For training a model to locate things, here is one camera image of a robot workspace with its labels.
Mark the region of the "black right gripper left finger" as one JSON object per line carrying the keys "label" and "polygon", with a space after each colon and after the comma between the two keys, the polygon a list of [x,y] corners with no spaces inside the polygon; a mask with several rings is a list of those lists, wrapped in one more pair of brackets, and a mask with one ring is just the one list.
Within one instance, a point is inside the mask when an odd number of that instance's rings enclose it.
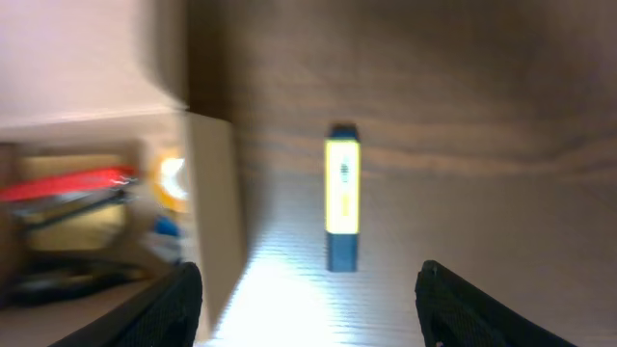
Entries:
{"label": "black right gripper left finger", "polygon": [[201,272],[193,262],[50,347],[192,347],[202,305]]}

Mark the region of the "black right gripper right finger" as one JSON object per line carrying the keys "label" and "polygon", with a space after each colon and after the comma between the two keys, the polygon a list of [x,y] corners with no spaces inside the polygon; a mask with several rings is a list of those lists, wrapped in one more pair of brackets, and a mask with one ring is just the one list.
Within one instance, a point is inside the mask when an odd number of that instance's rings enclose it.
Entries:
{"label": "black right gripper right finger", "polygon": [[574,347],[435,260],[423,262],[415,293],[426,347]]}

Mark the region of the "yellow adhesive tape roll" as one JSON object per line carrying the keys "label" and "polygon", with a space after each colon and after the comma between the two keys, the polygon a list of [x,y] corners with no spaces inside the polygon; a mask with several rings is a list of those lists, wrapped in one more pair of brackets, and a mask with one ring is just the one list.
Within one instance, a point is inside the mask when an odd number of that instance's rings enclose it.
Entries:
{"label": "yellow adhesive tape roll", "polygon": [[148,168],[148,182],[163,207],[174,213],[187,212],[185,157],[178,147],[165,148],[154,157]]}

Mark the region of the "cardboard box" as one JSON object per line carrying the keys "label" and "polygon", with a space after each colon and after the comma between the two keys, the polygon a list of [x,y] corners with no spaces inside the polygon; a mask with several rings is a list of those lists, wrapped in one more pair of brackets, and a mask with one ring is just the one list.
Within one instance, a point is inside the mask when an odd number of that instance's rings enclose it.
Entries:
{"label": "cardboard box", "polygon": [[246,263],[219,1],[1,0],[1,139],[35,154],[186,154],[183,250],[203,280],[196,342]]}

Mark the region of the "red black stapler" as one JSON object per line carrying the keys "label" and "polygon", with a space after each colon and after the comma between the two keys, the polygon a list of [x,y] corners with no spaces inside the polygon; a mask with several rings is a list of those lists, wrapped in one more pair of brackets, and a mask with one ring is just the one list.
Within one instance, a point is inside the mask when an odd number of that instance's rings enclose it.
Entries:
{"label": "red black stapler", "polygon": [[138,180],[130,166],[112,166],[27,180],[3,188],[7,204],[32,232],[109,205],[126,202],[126,189]]}

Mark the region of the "yellow blue highlighter pen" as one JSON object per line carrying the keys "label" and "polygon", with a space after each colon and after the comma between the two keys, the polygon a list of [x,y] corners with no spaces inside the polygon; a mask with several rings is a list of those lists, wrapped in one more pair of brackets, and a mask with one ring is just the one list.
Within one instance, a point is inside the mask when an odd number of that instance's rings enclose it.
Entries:
{"label": "yellow blue highlighter pen", "polygon": [[324,199],[327,269],[358,269],[361,202],[361,141],[350,123],[335,124],[324,146]]}

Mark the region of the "white blue staples box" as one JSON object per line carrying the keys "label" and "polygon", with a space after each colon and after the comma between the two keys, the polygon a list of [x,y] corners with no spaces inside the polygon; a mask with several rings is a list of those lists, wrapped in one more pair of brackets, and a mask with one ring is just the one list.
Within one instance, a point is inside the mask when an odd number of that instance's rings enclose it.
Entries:
{"label": "white blue staples box", "polygon": [[159,215],[142,238],[142,244],[161,260],[173,266],[183,261],[182,234],[169,217]]}

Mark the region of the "black correction tape dispenser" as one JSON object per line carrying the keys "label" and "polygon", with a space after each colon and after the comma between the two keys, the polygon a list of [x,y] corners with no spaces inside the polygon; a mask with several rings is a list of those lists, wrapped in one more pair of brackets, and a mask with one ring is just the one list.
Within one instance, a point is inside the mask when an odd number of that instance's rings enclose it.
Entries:
{"label": "black correction tape dispenser", "polygon": [[148,278],[139,265],[109,260],[61,258],[35,263],[8,289],[10,304],[33,307],[80,299]]}

